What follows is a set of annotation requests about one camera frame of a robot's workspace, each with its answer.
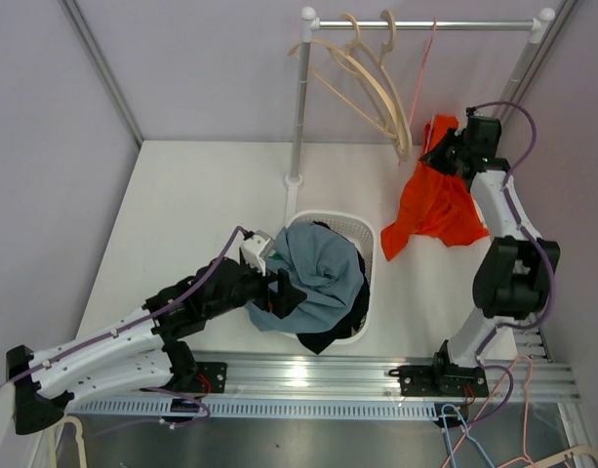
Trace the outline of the blue grey t shirt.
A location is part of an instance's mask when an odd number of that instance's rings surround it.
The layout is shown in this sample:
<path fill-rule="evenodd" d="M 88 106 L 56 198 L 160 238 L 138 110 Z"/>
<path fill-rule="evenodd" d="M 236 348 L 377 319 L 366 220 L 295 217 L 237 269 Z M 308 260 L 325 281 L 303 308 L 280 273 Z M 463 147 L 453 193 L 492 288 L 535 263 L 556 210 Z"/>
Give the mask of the blue grey t shirt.
<path fill-rule="evenodd" d="M 344 320 L 355 327 L 367 315 L 370 290 L 363 258 L 352 242 L 324 225 L 304 221 L 281 229 L 266 266 L 287 271 L 306 299 L 285 318 L 248 303 L 249 319 L 261 332 L 329 332 Z"/>

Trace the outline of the beige wooden hanger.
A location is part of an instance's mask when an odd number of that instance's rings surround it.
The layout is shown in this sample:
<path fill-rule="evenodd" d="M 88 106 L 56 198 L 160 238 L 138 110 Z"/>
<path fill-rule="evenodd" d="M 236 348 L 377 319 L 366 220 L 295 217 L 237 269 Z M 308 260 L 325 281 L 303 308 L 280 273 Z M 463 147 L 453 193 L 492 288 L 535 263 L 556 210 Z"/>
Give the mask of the beige wooden hanger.
<path fill-rule="evenodd" d="M 322 85 L 369 126 L 386 137 L 378 129 L 377 112 L 354 74 L 354 71 L 365 73 L 364 65 L 371 72 L 375 72 L 375 70 L 366 58 L 356 54 L 359 59 L 356 61 L 346 53 L 346 45 L 354 38 L 354 30 L 349 20 L 343 20 L 350 26 L 351 38 L 346 43 L 339 45 L 315 37 L 315 32 L 319 29 L 321 21 L 313 8 L 304 7 L 301 11 L 299 43 L 288 52 L 290 57 L 299 60 L 296 129 L 299 130 L 302 127 L 306 109 L 307 84 L 312 80 Z"/>
<path fill-rule="evenodd" d="M 409 160 L 413 138 L 407 112 L 402 104 L 399 92 L 386 68 L 386 58 L 395 49 L 397 29 L 395 17 L 390 10 L 383 10 L 380 18 L 385 21 L 388 38 L 380 44 L 375 53 L 361 37 L 361 27 L 358 20 L 351 14 L 341 15 L 349 20 L 354 30 L 354 38 L 347 43 L 346 53 L 356 61 L 356 54 L 368 60 L 375 72 L 371 72 L 364 65 L 365 73 L 354 71 L 360 86 L 377 112 L 377 127 L 390 140 L 399 163 Z"/>

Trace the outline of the orange t shirt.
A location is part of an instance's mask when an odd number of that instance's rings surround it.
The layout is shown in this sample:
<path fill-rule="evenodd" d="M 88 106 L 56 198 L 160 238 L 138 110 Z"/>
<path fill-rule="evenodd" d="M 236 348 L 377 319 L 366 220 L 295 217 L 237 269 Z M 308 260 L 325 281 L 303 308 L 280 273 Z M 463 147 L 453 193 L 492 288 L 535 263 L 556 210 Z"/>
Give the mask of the orange t shirt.
<path fill-rule="evenodd" d="M 396 219 L 380 232 L 385 259 L 394 259 L 414 235 L 438 239 L 447 247 L 459 247 L 470 246 L 490 232 L 461 179 L 442 175 L 417 162 L 402 191 Z"/>

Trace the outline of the black t shirt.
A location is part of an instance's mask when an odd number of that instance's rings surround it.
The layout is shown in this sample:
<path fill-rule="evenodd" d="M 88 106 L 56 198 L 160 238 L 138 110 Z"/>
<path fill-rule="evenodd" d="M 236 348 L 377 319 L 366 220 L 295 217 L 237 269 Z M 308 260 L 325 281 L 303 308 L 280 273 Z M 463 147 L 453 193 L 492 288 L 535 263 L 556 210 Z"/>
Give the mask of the black t shirt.
<path fill-rule="evenodd" d="M 293 284 L 307 293 L 295 310 L 297 338 L 318 355 L 336 338 L 348 337 L 366 313 L 365 265 L 354 244 L 322 222 L 288 229 Z"/>

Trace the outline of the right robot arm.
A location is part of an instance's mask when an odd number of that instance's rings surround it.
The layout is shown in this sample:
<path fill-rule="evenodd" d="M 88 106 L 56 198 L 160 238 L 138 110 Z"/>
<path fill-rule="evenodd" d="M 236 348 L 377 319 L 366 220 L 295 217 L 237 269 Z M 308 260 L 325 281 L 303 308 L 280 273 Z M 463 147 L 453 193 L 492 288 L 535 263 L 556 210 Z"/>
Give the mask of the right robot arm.
<path fill-rule="evenodd" d="M 483 364 L 492 341 L 546 312 L 554 286 L 560 248 L 528 219 L 509 163 L 497 155 L 500 136 L 498 119 L 470 112 L 462 130 L 448 131 L 421 157 L 425 166 L 464 182 L 492 237 L 473 280 L 474 308 L 429 368 L 431 385 L 443 396 L 460 396 L 465 388 L 487 395 Z"/>

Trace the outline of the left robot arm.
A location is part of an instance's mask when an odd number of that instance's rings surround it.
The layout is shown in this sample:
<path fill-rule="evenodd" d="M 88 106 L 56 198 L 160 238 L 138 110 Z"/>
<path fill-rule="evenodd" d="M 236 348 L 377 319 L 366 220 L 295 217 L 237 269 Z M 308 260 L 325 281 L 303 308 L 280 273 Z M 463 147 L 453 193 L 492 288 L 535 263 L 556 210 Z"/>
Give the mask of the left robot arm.
<path fill-rule="evenodd" d="M 187 390 L 199 370 L 186 337 L 248 304 L 284 319 L 306 298 L 283 268 L 261 272 L 219 257 L 101 331 L 43 351 L 18 345 L 6 353 L 15 431 L 40 432 L 75 407 L 121 392 Z"/>

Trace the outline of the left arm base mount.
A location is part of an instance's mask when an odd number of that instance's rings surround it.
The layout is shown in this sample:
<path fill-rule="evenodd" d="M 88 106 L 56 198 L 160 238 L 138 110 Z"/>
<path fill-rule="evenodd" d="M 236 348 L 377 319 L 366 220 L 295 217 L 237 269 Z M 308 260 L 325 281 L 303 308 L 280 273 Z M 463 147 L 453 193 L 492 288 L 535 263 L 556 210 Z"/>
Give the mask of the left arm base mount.
<path fill-rule="evenodd" d="M 199 362 L 198 372 L 182 383 L 169 382 L 163 389 L 177 393 L 223 394 L 228 365 L 225 362 Z"/>

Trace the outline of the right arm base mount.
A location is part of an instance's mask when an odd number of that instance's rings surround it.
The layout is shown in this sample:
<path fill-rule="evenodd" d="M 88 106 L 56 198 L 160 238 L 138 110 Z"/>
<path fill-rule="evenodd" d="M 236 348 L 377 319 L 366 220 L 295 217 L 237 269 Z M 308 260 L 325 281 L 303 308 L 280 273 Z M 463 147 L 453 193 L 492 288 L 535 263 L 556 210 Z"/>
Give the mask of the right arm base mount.
<path fill-rule="evenodd" d="M 389 370 L 387 375 L 398 380 L 401 395 L 405 397 L 489 396 L 487 377 L 480 367 L 465 368 L 434 361 L 428 366 L 400 366 Z"/>

